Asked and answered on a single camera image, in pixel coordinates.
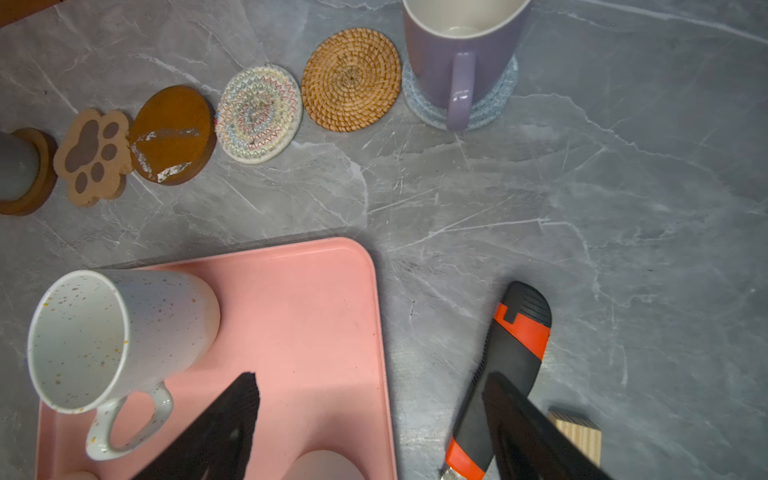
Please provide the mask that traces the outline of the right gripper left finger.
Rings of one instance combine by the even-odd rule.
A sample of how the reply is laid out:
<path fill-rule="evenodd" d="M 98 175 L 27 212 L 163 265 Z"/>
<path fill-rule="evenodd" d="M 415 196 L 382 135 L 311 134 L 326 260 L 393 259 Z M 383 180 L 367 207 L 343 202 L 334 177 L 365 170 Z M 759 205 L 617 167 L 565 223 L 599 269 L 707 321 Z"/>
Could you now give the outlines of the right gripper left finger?
<path fill-rule="evenodd" d="M 243 479 L 260 393 L 253 372 L 239 375 L 137 479 Z"/>

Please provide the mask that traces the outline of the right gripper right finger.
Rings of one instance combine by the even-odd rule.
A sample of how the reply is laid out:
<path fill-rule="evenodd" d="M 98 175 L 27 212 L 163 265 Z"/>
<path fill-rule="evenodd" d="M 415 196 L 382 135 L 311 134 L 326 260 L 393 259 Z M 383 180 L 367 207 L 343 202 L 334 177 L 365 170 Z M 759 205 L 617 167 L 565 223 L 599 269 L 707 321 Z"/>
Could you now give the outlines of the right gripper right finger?
<path fill-rule="evenodd" d="M 482 399 L 502 479 L 609 480 L 502 373 L 488 376 Z"/>

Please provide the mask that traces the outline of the white mug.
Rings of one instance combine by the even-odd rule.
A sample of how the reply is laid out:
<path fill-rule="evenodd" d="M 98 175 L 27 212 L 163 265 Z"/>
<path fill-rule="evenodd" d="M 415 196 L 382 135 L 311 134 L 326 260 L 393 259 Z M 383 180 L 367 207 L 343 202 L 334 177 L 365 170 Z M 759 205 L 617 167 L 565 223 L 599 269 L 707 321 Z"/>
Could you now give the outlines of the white mug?
<path fill-rule="evenodd" d="M 99 480 L 99 478 L 92 472 L 81 470 L 56 477 L 55 480 Z"/>
<path fill-rule="evenodd" d="M 123 457 L 169 420 L 166 380 L 211 348 L 220 328 L 213 289 L 171 271 L 79 270 L 58 279 L 40 300 L 28 335 L 28 369 L 40 399 L 68 415 L 93 412 L 85 440 L 96 461 Z M 153 413 L 125 443 L 112 442 L 129 395 L 148 394 Z"/>

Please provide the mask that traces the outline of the cork paw-shaped coaster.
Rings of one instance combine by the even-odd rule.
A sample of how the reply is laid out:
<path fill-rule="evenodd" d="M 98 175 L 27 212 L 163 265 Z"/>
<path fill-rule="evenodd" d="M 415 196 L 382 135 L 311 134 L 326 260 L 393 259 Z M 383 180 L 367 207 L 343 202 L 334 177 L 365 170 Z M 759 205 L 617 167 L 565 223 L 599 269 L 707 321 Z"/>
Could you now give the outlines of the cork paw-shaped coaster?
<path fill-rule="evenodd" d="M 129 127 L 119 110 L 102 114 L 89 108 L 77 114 L 53 160 L 72 204 L 89 207 L 122 195 L 133 171 Z"/>

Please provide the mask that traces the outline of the brown coaster with scratches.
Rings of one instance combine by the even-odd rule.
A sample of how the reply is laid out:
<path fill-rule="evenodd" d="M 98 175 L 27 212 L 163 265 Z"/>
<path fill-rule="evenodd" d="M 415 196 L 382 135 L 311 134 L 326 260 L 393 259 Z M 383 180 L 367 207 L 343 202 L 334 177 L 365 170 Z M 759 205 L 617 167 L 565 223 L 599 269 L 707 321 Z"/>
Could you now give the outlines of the brown coaster with scratches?
<path fill-rule="evenodd" d="M 180 185 L 198 175 L 213 154 L 214 110 L 192 87 L 165 88 L 143 105 L 128 142 L 134 169 L 143 179 Z"/>

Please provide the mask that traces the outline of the grey-blue knitted round coaster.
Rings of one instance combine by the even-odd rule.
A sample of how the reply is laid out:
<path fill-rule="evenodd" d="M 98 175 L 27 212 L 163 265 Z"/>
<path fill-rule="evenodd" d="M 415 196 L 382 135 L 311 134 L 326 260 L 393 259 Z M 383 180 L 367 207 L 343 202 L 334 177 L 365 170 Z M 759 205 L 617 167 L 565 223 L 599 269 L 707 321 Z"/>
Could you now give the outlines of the grey-blue knitted round coaster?
<path fill-rule="evenodd" d="M 515 56 L 505 68 L 501 78 L 489 93 L 475 102 L 471 108 L 467 130 L 481 128 L 498 118 L 511 97 L 519 80 L 519 65 Z M 409 109 L 422 122 L 447 131 L 447 110 L 433 105 L 418 87 L 416 77 L 409 62 L 405 63 L 402 73 L 401 91 Z"/>

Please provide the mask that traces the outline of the white embroidered round coaster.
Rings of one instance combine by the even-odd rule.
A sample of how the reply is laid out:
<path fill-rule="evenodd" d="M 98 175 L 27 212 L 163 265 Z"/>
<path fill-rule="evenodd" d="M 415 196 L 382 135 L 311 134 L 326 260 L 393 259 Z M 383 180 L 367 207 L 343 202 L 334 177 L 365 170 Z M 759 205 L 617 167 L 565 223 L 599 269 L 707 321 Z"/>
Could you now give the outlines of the white embroidered round coaster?
<path fill-rule="evenodd" d="M 227 155 L 256 165 L 291 143 L 302 116 L 301 91 L 294 77 L 277 65 L 256 66 L 227 84 L 216 111 L 216 135 Z"/>

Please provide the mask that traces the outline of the plain brown round coaster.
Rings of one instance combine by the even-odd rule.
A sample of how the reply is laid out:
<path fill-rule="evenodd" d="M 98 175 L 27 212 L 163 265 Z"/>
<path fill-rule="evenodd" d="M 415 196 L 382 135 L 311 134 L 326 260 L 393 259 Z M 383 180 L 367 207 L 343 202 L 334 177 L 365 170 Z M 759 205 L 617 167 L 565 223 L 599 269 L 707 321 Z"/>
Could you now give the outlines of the plain brown round coaster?
<path fill-rule="evenodd" d="M 19 200 L 1 201 L 2 215 L 25 216 L 39 209 L 53 191 L 57 180 L 53 167 L 57 144 L 50 135 L 35 128 L 20 128 L 9 134 L 32 143 L 39 153 L 40 168 L 32 188 Z"/>

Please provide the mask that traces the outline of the grey mug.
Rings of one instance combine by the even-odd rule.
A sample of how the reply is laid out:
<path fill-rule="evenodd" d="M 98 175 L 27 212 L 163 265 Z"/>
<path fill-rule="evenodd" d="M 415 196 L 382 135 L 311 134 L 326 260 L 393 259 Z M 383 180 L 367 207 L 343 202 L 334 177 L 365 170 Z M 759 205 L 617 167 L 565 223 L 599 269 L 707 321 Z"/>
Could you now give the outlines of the grey mug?
<path fill-rule="evenodd" d="M 2 202 L 21 199 L 32 188 L 39 168 L 39 153 L 32 143 L 9 133 L 1 133 L 0 199 Z"/>

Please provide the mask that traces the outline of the woven rattan round coaster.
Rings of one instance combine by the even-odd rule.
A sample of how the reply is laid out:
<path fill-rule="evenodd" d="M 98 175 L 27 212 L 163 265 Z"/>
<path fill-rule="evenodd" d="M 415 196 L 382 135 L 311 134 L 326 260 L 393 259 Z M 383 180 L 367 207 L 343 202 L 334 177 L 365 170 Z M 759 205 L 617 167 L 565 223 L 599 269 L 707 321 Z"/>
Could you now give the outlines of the woven rattan round coaster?
<path fill-rule="evenodd" d="M 302 75 L 304 109 L 335 132 L 366 128 L 396 102 L 402 65 L 394 44 L 368 28 L 342 30 L 321 43 Z"/>

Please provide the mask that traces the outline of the purple mug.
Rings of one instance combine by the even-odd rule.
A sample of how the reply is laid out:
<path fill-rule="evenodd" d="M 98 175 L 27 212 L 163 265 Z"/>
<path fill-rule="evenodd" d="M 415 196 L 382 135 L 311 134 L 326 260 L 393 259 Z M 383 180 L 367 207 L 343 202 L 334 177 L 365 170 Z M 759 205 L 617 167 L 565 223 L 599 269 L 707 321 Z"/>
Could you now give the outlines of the purple mug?
<path fill-rule="evenodd" d="M 471 108 L 511 62 L 530 1 L 404 1 L 407 54 L 416 84 L 446 111 L 447 129 L 468 128 Z"/>

